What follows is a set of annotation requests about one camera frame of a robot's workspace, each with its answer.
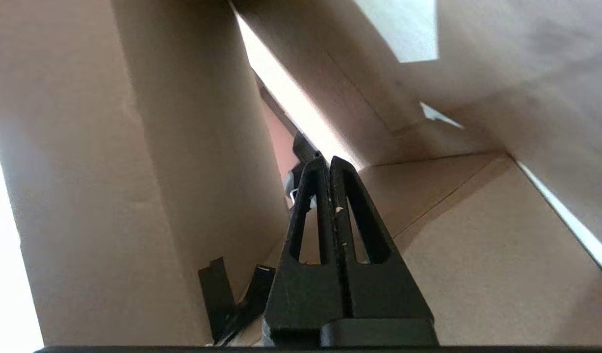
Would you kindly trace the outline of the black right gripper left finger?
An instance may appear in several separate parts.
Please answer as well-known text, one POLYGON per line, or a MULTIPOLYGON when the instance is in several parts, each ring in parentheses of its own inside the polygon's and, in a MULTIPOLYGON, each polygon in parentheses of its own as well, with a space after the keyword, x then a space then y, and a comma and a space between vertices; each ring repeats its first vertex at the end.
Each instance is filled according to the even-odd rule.
POLYGON ((317 157, 302 172, 287 238, 263 313, 263 344, 319 345, 323 326, 342 318, 336 246, 329 169, 325 159, 317 157), (299 255, 312 197, 316 197, 319 264, 303 264, 299 255))

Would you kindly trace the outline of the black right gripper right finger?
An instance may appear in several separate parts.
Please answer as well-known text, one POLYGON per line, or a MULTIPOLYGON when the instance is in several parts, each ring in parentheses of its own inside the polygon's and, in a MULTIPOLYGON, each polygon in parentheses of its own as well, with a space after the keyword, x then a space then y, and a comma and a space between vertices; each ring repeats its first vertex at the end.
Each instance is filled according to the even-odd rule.
POLYGON ((330 185, 345 281, 345 313, 354 319, 433 320, 361 177, 335 156, 330 185))

